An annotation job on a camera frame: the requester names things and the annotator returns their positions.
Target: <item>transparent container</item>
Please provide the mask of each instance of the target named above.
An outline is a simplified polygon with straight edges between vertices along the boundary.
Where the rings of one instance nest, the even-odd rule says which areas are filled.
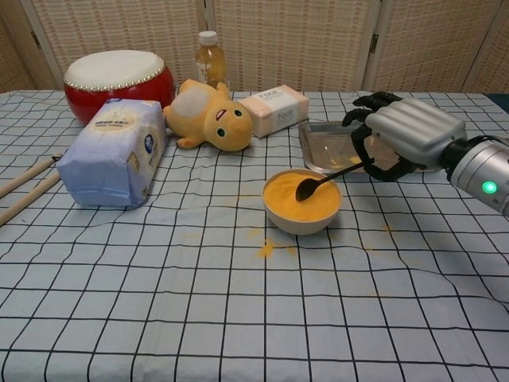
[[[219,82],[226,84],[226,58],[224,51],[219,47],[217,33],[205,30],[198,35],[200,48],[196,53],[196,74],[198,80],[216,88]]]

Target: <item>stuffed animal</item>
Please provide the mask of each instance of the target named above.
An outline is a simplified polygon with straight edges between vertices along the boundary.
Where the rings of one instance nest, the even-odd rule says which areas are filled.
[[[222,83],[214,89],[186,80],[163,113],[169,129],[181,137],[177,145],[183,149],[207,141],[224,151],[238,151],[251,142],[251,116],[240,103],[230,100],[230,92]]]

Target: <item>red drum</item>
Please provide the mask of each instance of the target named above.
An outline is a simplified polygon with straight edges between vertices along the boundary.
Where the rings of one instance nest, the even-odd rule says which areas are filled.
[[[81,57],[64,76],[64,91],[71,111],[85,125],[107,99],[173,102],[175,86],[158,55],[138,50],[110,50]]]

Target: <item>wooden drumstick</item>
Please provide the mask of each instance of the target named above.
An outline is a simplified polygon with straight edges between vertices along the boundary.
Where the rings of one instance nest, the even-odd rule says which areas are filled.
[[[2,215],[0,215],[0,227],[31,205],[43,193],[51,189],[60,180],[60,174],[55,172],[39,183],[32,191],[27,193],[22,199],[10,206]]]
[[[12,181],[8,182],[6,185],[0,188],[0,198],[4,197],[11,191],[18,188],[20,185],[24,185],[27,181],[42,173],[48,167],[50,167],[53,163],[62,158],[61,153],[57,153],[53,155],[51,158],[46,159],[43,162],[37,163],[36,165],[30,167],[24,173],[22,173],[19,177],[14,178]]]

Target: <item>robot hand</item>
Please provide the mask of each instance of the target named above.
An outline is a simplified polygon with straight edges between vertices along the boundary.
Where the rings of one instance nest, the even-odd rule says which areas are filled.
[[[463,120],[419,99],[376,92],[353,104],[371,109],[349,111],[342,122],[363,123],[352,132],[352,143],[366,173],[395,181],[416,169],[445,169],[457,188],[509,216],[509,148],[502,139],[480,135],[467,140]],[[368,163],[364,139],[372,134],[399,156],[388,170]]]

